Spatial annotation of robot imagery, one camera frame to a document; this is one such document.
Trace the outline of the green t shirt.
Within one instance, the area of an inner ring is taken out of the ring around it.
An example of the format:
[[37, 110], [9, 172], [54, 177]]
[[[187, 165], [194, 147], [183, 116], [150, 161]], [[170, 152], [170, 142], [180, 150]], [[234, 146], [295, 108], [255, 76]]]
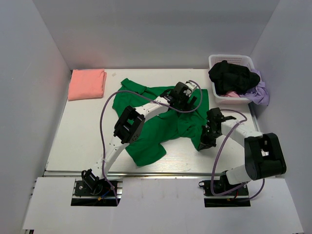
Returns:
[[[121, 90], [136, 92], [142, 96], [156, 99], [161, 93], [174, 86], [147, 87], [125, 78], [121, 82]], [[116, 94], [112, 108], [118, 117], [127, 106], [138, 107], [148, 103], [147, 100], [130, 93]], [[144, 123], [139, 139], [126, 147], [127, 153], [136, 166], [152, 164], [166, 155], [162, 143], [179, 137], [190, 138], [196, 150], [199, 149], [202, 126], [206, 124], [207, 111], [209, 110], [209, 95], [207, 89], [202, 89], [202, 103], [192, 113], [182, 114], [169, 110]]]

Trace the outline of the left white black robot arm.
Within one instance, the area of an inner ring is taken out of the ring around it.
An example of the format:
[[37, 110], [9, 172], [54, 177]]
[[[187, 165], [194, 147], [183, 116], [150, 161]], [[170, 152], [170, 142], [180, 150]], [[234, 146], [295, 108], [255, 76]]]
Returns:
[[[145, 122], [170, 109], [183, 114], [196, 111], [200, 107], [200, 104], [194, 109], [192, 108], [194, 102], [197, 100], [196, 97], [192, 96], [195, 90], [201, 90], [199, 84], [193, 80], [189, 80], [185, 83], [178, 82], [173, 89], [165, 90], [154, 100], [129, 90], [116, 91], [110, 95], [103, 106], [99, 121], [103, 156], [96, 162], [94, 167], [81, 172], [81, 178], [86, 184], [86, 189], [94, 195], [102, 191], [102, 180], [109, 181], [107, 174], [113, 163], [127, 146], [138, 140]], [[136, 95], [147, 100], [148, 103], [138, 107], [127, 106], [123, 110], [114, 126], [109, 150], [106, 151], [102, 127], [104, 111], [108, 102], [115, 95], [121, 93]]]

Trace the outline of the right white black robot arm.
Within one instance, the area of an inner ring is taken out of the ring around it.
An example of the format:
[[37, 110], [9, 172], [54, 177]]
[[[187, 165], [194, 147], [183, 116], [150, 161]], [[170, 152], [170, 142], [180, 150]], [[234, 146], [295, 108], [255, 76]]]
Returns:
[[207, 112], [207, 123], [202, 127], [199, 150], [216, 146], [216, 140], [225, 136], [244, 148], [244, 164], [224, 171], [215, 182], [211, 177], [210, 189], [213, 195], [232, 194], [251, 180], [283, 175], [286, 162], [278, 136], [251, 130], [244, 121], [233, 116], [224, 116], [219, 108]]

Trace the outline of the black garment in basket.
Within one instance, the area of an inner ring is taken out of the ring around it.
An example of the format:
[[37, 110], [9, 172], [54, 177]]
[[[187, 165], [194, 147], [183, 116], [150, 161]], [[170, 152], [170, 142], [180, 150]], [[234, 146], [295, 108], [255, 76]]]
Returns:
[[218, 95], [225, 95], [230, 91], [239, 95], [245, 94], [261, 80], [260, 76], [251, 72], [248, 67], [228, 63], [226, 60], [216, 63], [208, 74]]

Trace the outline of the pink garment in basket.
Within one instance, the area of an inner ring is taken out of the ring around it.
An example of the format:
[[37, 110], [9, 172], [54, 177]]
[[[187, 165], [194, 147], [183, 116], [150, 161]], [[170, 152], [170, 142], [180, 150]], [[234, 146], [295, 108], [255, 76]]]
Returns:
[[240, 97], [239, 94], [237, 94], [235, 91], [229, 91], [223, 96], [228, 97], [228, 98], [239, 98]]

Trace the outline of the lilac garment in basket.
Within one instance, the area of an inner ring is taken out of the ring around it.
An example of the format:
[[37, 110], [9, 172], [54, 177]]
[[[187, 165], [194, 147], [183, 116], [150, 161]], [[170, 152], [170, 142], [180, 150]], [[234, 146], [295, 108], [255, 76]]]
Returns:
[[[251, 72], [256, 73], [261, 78], [261, 73], [256, 69], [251, 69]], [[260, 79], [260, 82], [252, 89], [249, 89], [245, 94], [240, 95], [241, 98], [247, 98], [257, 105], [268, 106], [270, 99], [266, 89], [265, 82]]]

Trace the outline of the white plastic laundry basket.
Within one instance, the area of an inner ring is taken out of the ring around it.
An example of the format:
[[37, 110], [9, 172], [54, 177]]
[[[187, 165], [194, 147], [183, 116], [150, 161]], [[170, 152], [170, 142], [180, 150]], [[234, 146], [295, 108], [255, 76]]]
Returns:
[[[249, 70], [254, 69], [254, 64], [249, 56], [245, 55], [226, 55], [226, 54], [216, 54], [209, 56], [209, 68], [212, 68], [216, 63], [227, 61], [231, 64], [241, 65], [247, 67]], [[216, 93], [215, 84], [212, 83], [213, 95], [216, 103], [218, 104], [249, 104], [251, 101], [244, 97], [224, 97], [219, 96]]]

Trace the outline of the folded pink t shirt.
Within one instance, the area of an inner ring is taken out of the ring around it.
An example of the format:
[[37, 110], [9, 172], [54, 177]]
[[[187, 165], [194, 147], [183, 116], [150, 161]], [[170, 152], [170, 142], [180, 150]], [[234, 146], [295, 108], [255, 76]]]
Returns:
[[102, 98], [106, 76], [104, 69], [73, 70], [68, 88], [68, 101]]

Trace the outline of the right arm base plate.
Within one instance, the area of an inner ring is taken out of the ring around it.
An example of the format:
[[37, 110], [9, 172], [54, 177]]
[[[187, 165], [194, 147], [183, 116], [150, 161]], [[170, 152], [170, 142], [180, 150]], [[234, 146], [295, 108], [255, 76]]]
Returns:
[[[211, 192], [211, 181], [210, 180], [202, 180], [198, 183], [199, 187], [204, 189], [204, 194], [206, 196], [212, 196], [212, 192]], [[225, 180], [214, 180], [214, 183], [213, 183], [213, 190], [216, 194], [219, 194], [219, 193], [223, 193], [225, 191], [228, 191], [230, 189], [233, 189], [235, 187], [237, 187], [238, 184], [235, 184], [235, 185], [231, 185], [229, 184], [228, 182], [226, 182]], [[247, 186], [243, 186], [243, 187], [240, 187], [239, 189], [235, 190], [235, 191], [232, 191], [231, 193], [228, 193], [226, 194], [228, 196], [247, 196], [249, 195], [249, 191], [248, 191], [248, 188]]]

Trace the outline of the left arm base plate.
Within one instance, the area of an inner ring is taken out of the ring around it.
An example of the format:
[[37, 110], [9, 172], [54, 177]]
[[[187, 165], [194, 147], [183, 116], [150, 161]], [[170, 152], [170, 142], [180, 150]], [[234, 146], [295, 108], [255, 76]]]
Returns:
[[[111, 180], [111, 184], [114, 186], [115, 193], [118, 197], [121, 197], [122, 194], [122, 181]], [[111, 189], [109, 183], [105, 180], [102, 180], [99, 186], [96, 188], [95, 192], [92, 192], [90, 188], [82, 181], [77, 180], [75, 182], [75, 189], [73, 195], [83, 197], [83, 196], [103, 196], [105, 197], [114, 197], [115, 194]]]

